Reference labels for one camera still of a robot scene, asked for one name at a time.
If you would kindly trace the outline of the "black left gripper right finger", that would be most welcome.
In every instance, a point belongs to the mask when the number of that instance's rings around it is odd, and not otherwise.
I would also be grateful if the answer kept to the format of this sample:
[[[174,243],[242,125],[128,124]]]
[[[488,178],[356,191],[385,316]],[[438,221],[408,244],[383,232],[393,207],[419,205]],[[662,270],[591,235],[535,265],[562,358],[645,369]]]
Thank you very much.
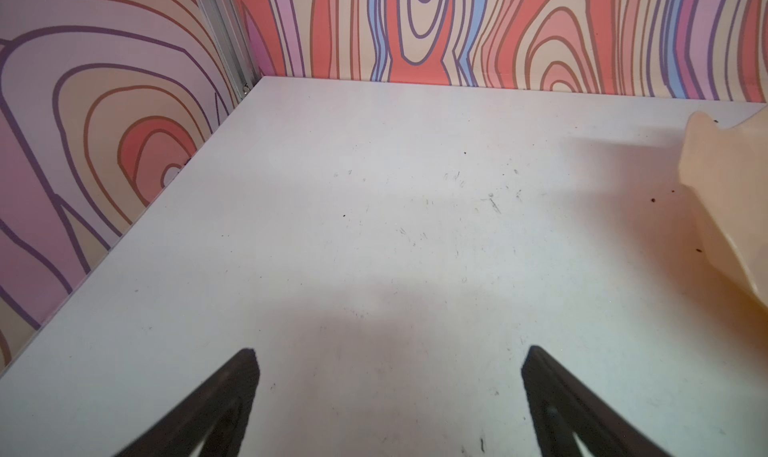
[[[521,375],[543,456],[666,456],[545,349],[529,348]]]

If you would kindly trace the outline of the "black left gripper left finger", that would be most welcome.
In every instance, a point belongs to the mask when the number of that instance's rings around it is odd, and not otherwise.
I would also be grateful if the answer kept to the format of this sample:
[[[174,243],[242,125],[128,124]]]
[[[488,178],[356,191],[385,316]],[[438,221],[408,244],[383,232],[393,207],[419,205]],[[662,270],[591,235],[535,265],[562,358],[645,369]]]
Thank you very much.
[[[260,378],[255,350],[243,348],[120,456],[237,456]]]

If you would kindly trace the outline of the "translucent peach fruit bowl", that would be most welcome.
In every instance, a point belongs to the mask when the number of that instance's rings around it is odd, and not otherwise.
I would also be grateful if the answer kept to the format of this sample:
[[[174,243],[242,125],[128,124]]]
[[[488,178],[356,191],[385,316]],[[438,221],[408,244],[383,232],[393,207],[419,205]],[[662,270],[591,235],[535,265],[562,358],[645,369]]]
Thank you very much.
[[[767,110],[720,127],[693,113],[678,164],[710,264],[767,305]]]

